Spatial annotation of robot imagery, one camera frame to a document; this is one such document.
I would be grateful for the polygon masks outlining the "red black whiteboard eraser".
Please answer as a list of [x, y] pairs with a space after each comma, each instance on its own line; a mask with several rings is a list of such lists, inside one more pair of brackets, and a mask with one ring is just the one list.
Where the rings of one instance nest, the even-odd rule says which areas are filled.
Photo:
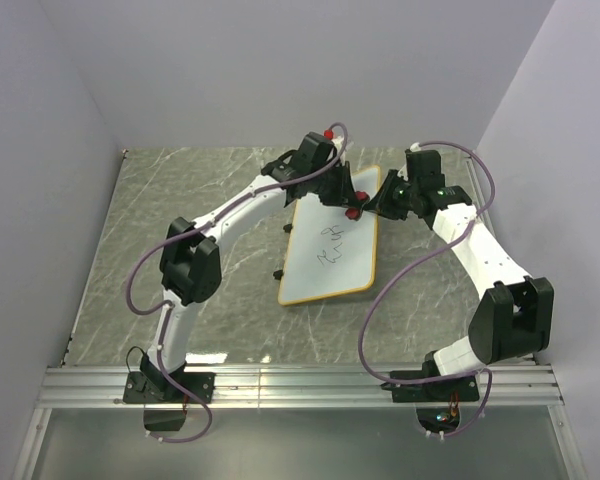
[[345, 216], [352, 221], [358, 221], [363, 213], [364, 206], [370, 200], [369, 195], [364, 191], [355, 192], [356, 201], [349, 205], [345, 210]]

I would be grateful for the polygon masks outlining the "yellow framed whiteboard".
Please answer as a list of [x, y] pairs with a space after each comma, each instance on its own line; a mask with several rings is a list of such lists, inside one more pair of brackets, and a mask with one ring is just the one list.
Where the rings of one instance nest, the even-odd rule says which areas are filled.
[[376, 277], [378, 218], [320, 203], [315, 194], [296, 202], [278, 292], [282, 306], [368, 290]]

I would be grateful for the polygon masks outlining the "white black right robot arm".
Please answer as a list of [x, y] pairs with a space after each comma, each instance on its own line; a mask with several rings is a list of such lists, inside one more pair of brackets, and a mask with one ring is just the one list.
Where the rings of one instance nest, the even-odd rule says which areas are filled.
[[554, 288], [533, 277], [498, 243], [460, 186], [449, 186], [432, 143], [413, 144], [405, 165], [392, 170], [367, 210], [390, 220], [409, 214], [424, 221], [452, 251], [472, 281], [479, 303], [467, 334], [426, 357], [421, 386], [435, 400], [446, 398], [457, 378], [501, 360], [546, 349], [550, 341]]

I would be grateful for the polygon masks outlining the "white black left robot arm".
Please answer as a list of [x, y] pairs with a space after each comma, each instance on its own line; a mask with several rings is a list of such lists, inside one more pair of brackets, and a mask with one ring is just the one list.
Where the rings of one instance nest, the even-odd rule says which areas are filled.
[[266, 163], [238, 194], [211, 212], [168, 228], [161, 254], [163, 300], [157, 306], [157, 332], [141, 363], [146, 388], [160, 402], [176, 399], [186, 363], [189, 336], [204, 304], [220, 287], [221, 256], [261, 220], [308, 194], [329, 207], [354, 207], [358, 201], [345, 159], [347, 133], [310, 132], [301, 144]]

